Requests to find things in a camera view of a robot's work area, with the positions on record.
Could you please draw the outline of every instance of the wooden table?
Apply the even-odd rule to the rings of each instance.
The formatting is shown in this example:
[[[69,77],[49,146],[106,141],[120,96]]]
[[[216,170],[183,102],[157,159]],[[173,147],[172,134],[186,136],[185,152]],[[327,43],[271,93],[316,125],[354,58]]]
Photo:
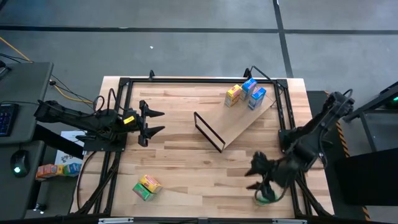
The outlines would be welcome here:
[[[110,88],[117,90],[119,78],[104,77],[100,95],[107,96]],[[287,81],[295,123],[302,126],[312,117],[304,81],[300,78]],[[254,192],[245,189],[260,179],[243,176],[250,168],[254,152],[262,151],[270,159],[282,156],[277,137],[280,126],[276,104],[252,123],[222,154],[195,129],[193,112],[208,111],[223,103],[225,93],[231,86],[233,85],[224,83],[134,84],[130,105],[138,109],[139,100],[146,100],[151,109],[165,113],[158,118],[149,118],[149,126],[163,125],[166,128],[149,141],[148,147],[138,145],[137,133],[128,135],[126,150],[119,166],[112,216],[294,217],[289,190],[281,201],[258,207],[253,203]],[[267,97],[275,100],[272,85],[262,86],[267,89]],[[81,204],[98,185],[103,157],[103,152],[93,156],[82,175]],[[142,201],[132,191],[144,174],[155,177],[164,186],[151,202]],[[319,161],[306,173],[306,178],[314,196],[328,212],[333,213],[325,172]],[[273,188],[277,194],[282,191],[276,185]],[[104,191],[101,211],[106,203],[107,192],[108,187]],[[300,208],[304,211],[299,188],[297,192]],[[71,209],[71,212],[74,211],[76,198]]]

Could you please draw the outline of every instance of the wooden board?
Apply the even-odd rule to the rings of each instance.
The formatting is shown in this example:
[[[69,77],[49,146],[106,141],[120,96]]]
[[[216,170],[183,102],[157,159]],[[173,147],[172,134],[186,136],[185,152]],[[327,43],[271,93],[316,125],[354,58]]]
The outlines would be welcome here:
[[[104,77],[100,94],[106,96],[110,88],[116,90],[119,78]],[[288,79],[288,83],[295,123],[302,126],[312,117],[304,82],[302,79]],[[149,126],[164,125],[166,128],[149,141],[147,148],[138,145],[137,133],[128,135],[126,151],[122,154],[119,166],[112,216],[294,217],[289,190],[280,202],[257,207],[252,201],[254,192],[245,189],[260,179],[244,177],[254,152],[262,151],[270,159],[283,156],[279,152],[277,131],[280,127],[276,105],[255,120],[222,154],[194,126],[193,112],[209,111],[223,103],[230,86],[219,83],[134,84],[131,106],[138,108],[139,100],[146,100],[153,110],[165,112],[164,116],[149,118]],[[275,98],[271,92],[267,96],[271,100]],[[81,177],[81,204],[98,185],[103,156],[103,152],[97,152]],[[138,178],[144,174],[154,176],[164,185],[164,189],[151,202],[143,202],[132,191]],[[308,188],[325,209],[333,213],[322,164],[317,161],[306,176]],[[274,188],[279,194],[281,189],[278,186]],[[105,188],[101,210],[104,209],[107,196],[108,188]],[[302,207],[300,191],[298,198]],[[72,205],[73,211],[76,211],[76,200]]]
[[[196,119],[197,126],[209,137],[221,152],[229,146],[246,128],[260,117],[275,102],[269,98],[269,94],[274,94],[273,85],[261,85],[267,90],[261,106],[252,110],[249,108],[249,100],[240,100],[232,107],[224,104],[224,101],[217,104],[210,111],[199,111]]]

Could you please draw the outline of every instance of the blue and white box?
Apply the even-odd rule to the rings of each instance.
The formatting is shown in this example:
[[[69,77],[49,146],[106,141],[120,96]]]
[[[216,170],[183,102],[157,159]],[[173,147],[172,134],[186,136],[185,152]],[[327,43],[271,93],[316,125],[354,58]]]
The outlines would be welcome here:
[[[248,81],[244,82],[242,85],[241,100],[248,99],[256,85],[257,81],[255,81],[253,78],[250,78]]]
[[[250,109],[254,110],[257,107],[259,107],[262,103],[262,100],[264,99],[266,95],[267,90],[265,90],[263,87],[256,88],[252,95],[250,96],[249,100],[249,107]]]

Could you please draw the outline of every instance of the gray floor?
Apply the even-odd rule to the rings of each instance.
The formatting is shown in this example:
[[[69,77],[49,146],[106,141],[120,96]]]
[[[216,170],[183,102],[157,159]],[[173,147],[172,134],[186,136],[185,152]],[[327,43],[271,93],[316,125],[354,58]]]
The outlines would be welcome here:
[[[285,29],[398,29],[395,0],[280,0],[279,5]],[[0,24],[277,28],[271,0],[13,0],[0,12]],[[103,76],[147,75],[150,69],[156,75],[240,77],[257,65],[271,77],[287,76],[278,34],[0,31],[0,36],[31,60],[53,62],[54,75],[91,99]],[[353,88],[358,107],[397,81],[396,35],[287,34],[286,40],[293,75],[304,78],[308,90]],[[0,51],[17,56],[1,43]],[[46,99],[88,110],[51,87]],[[58,133],[74,129],[46,125]],[[359,121],[343,127],[352,155],[370,152]],[[69,205],[59,202],[66,196],[49,195],[58,203],[47,214],[66,213]],[[397,207],[368,209],[372,220],[398,223]]]

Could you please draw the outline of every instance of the computer mouse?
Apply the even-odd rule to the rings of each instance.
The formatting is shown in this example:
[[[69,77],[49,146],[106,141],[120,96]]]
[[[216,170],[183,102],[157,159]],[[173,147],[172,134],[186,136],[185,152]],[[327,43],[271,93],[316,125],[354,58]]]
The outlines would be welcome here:
[[[11,171],[16,177],[25,177],[29,173],[29,152],[18,150],[11,156]]]

